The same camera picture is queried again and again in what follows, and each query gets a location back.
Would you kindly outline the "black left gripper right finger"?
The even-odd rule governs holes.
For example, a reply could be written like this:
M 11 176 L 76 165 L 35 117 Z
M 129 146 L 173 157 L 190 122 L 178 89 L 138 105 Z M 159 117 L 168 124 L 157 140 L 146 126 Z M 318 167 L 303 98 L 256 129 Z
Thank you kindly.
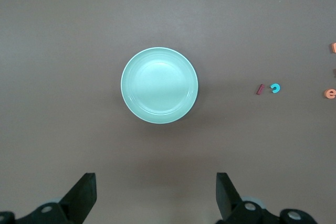
M 318 224 L 302 210 L 284 209 L 276 216 L 258 203 L 242 200 L 227 173 L 216 174 L 216 202 L 222 217 L 216 224 Z

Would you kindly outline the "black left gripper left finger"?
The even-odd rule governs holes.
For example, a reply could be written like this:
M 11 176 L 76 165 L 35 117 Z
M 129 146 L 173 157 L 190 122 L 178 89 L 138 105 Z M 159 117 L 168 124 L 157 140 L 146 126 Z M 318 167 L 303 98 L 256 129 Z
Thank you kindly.
M 95 173 L 85 173 L 59 202 L 48 202 L 16 219 L 0 211 L 0 224 L 83 224 L 97 201 Z

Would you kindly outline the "pale green plate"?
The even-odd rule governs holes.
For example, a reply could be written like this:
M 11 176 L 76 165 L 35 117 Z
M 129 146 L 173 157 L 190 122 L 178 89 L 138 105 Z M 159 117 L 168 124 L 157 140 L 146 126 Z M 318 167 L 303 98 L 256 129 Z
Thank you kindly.
M 121 94 L 128 109 L 154 124 L 175 122 L 189 113 L 198 95 L 198 77 L 181 53 L 165 47 L 145 49 L 126 64 Z

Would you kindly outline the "brown table cover sheet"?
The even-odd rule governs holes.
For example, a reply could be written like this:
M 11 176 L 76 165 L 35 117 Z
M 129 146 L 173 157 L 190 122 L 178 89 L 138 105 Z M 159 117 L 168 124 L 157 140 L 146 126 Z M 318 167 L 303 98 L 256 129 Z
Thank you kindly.
M 85 224 L 214 224 L 226 172 L 275 215 L 336 224 L 333 42 L 336 0 L 0 0 L 0 211 L 24 216 L 94 172 Z M 174 123 L 121 96 L 150 47 L 197 72 Z

